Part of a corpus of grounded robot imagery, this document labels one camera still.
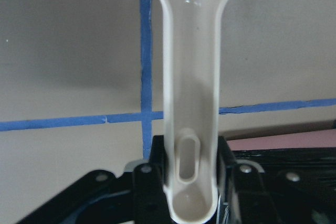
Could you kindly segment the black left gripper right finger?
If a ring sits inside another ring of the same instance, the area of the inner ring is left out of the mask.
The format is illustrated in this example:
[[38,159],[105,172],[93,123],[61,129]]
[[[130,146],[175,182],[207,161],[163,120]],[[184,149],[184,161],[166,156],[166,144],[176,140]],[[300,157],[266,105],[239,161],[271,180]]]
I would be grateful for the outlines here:
[[216,223],[278,223],[257,166],[236,159],[222,136],[217,147],[217,188]]

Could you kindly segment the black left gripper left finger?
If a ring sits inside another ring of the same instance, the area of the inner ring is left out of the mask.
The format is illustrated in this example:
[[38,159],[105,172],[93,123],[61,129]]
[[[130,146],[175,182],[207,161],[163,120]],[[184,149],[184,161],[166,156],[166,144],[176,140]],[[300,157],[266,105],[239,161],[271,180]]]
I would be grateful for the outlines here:
[[167,181],[164,137],[154,136],[148,162],[138,165],[132,175],[135,223],[170,223],[164,184]]

